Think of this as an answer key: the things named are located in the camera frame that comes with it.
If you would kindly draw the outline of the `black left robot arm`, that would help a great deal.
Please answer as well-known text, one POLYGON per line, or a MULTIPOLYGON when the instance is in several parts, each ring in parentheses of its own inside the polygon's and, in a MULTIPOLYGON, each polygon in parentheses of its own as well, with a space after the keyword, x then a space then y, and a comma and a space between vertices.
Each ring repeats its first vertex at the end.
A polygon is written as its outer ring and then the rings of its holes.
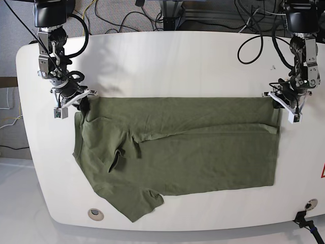
POLYGON ((316 36, 319 32, 319 18, 316 1, 284 1, 286 20, 278 22, 271 31, 272 43, 280 60, 290 69, 287 80, 269 84, 273 90, 265 93, 273 99, 275 108, 284 108, 299 121, 301 110, 310 90, 320 85, 320 74, 317 65, 318 46, 316 36), (275 35, 279 25, 286 23, 287 30, 292 34, 289 49, 294 55, 291 66, 285 60, 275 35))

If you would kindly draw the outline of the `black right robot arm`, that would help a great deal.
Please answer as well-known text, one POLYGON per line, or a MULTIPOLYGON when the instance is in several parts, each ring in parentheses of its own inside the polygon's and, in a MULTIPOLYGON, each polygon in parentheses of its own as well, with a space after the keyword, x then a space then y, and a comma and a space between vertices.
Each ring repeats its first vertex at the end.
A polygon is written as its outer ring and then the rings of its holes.
POLYGON ((34 22, 38 28, 39 44, 38 75, 52 84, 50 92, 54 96, 55 118, 67 118, 68 107, 78 110, 87 106, 88 97, 95 96, 81 82, 85 76, 80 71, 69 71, 72 59, 82 54, 89 41, 89 31, 84 20, 73 13, 75 1, 34 1, 34 22), (85 33, 85 41, 81 49, 73 54, 65 54, 64 46, 68 35, 63 28, 68 18, 78 20, 85 33))

